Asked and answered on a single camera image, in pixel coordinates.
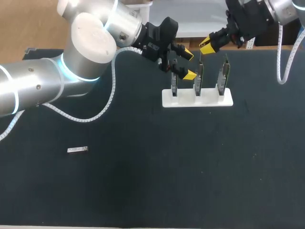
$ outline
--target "white joint cap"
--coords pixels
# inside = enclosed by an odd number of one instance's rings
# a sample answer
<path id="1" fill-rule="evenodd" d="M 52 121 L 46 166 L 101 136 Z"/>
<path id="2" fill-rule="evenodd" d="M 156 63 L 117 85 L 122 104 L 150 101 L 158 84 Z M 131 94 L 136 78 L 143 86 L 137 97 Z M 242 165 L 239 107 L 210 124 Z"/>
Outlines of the white joint cap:
<path id="1" fill-rule="evenodd" d="M 90 61 L 109 63 L 115 56 L 114 38 L 92 14 L 81 13 L 75 18 L 71 26 L 71 36 L 77 51 Z"/>
<path id="2" fill-rule="evenodd" d="M 65 12 L 68 3 L 69 0 L 58 0 L 57 12 L 59 15 L 63 16 L 63 13 Z"/>

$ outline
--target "white cable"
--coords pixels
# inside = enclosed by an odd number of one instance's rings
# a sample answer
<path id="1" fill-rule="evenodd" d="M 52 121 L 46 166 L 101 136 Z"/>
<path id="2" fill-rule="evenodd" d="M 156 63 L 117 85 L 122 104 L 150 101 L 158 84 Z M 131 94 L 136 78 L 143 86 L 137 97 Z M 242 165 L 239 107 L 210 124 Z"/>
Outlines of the white cable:
<path id="1" fill-rule="evenodd" d="M 6 128 L 6 130 L 3 132 L 3 134 L 0 135 L 0 141 L 2 141 L 7 135 L 9 135 L 9 133 L 14 128 L 15 124 L 17 123 L 18 119 L 20 118 L 20 116 L 22 115 L 23 112 L 24 111 L 19 111 L 18 113 L 16 113 L 15 117 L 11 121 L 8 128 Z"/>
<path id="2" fill-rule="evenodd" d="M 116 57 L 118 54 L 120 54 L 121 52 L 123 51 L 132 51 L 132 52 L 136 52 L 138 54 L 142 54 L 142 51 L 140 49 L 137 49 L 137 48 L 134 48 L 134 47 L 127 47 L 127 48 L 122 48 L 122 49 L 119 49 L 113 60 L 112 60 L 112 90 L 111 90 L 111 94 L 110 94 L 110 97 L 109 97 L 109 100 L 106 104 L 106 106 L 104 107 L 104 109 L 98 113 L 95 117 L 93 118 L 88 118 L 88 119 L 79 119 L 79 118 L 75 118 L 75 117 L 72 117 L 71 115 L 61 111 L 60 109 L 58 109 L 57 107 L 51 105 L 51 104 L 43 104 L 44 106 L 52 109 L 53 111 L 59 113 L 60 115 L 72 120 L 72 121 L 75 121 L 75 122 L 79 122 L 79 123 L 89 123 L 89 122 L 92 122 L 98 118 L 100 118 L 106 111 L 107 109 L 109 108 L 112 100 L 113 100 L 113 96 L 114 96 L 114 93 L 115 93 L 115 85 L 116 85 L 116 81 L 115 81 L 115 60 L 116 60 Z M 20 116 L 22 115 L 24 111 L 20 111 L 18 112 L 15 117 L 13 118 L 13 120 L 11 121 L 9 127 L 4 131 L 3 134 L 0 135 L 0 141 L 3 140 L 10 132 L 11 130 L 13 129 L 13 127 L 15 126 L 15 124 L 17 123 L 18 119 L 20 118 Z"/>
<path id="3" fill-rule="evenodd" d="M 279 84 L 285 84 L 287 82 L 288 76 L 290 73 L 290 68 L 291 68 L 291 65 L 295 58 L 295 54 L 296 54 L 302 40 L 304 39 L 304 37 L 305 37 L 305 30 L 303 30 L 301 35 L 297 38 L 297 40 L 291 50 L 291 53 L 290 53 L 290 56 L 289 56 L 289 59 L 287 62 L 286 70 L 284 73 L 284 77 L 283 77 L 283 79 L 281 79 L 281 52 L 282 52 L 282 40 L 283 40 L 283 26 L 279 24 L 278 46 L 277 46 L 277 68 L 276 68 L 277 81 Z"/>

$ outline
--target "black mat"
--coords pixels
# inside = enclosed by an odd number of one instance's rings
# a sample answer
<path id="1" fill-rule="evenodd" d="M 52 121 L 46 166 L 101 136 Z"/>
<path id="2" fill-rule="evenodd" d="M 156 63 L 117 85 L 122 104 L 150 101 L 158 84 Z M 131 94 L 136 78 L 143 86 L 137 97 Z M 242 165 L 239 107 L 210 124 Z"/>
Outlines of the black mat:
<path id="1" fill-rule="evenodd" d="M 285 86 L 276 82 L 276 52 L 227 53 L 233 107 L 162 108 L 169 75 L 126 52 L 117 60 L 114 101 L 98 121 L 27 110 L 0 143 L 0 224 L 305 227 L 305 52 Z M 205 86 L 215 86 L 223 55 L 206 58 Z M 94 116 L 110 83 L 109 67 L 90 95 L 55 105 Z M 0 129 L 10 120 L 2 118 Z M 90 151 L 66 153 L 77 146 Z"/>

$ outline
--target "white holder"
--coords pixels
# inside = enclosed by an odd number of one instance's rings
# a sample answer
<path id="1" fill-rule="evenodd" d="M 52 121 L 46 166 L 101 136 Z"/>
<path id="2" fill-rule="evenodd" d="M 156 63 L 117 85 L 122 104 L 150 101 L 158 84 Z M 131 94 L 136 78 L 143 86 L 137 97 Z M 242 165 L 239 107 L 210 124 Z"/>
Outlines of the white holder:
<path id="1" fill-rule="evenodd" d="M 233 98 L 229 88 L 224 96 L 219 95 L 217 85 L 215 88 L 202 88 L 201 96 L 196 96 L 195 88 L 178 89 L 177 97 L 173 97 L 171 89 L 162 91 L 163 107 L 217 107 L 233 106 Z"/>

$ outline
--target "screw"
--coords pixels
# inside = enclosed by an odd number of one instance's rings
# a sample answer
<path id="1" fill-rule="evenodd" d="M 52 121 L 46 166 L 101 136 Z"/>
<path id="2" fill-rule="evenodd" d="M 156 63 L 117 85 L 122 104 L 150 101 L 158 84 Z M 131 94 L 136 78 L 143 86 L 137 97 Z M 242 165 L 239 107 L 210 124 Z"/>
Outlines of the screw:
<path id="1" fill-rule="evenodd" d="M 126 40 L 126 36 L 123 35 L 123 34 L 121 34 L 121 35 L 120 35 L 120 40 L 121 40 L 122 42 L 125 41 L 125 40 Z"/>

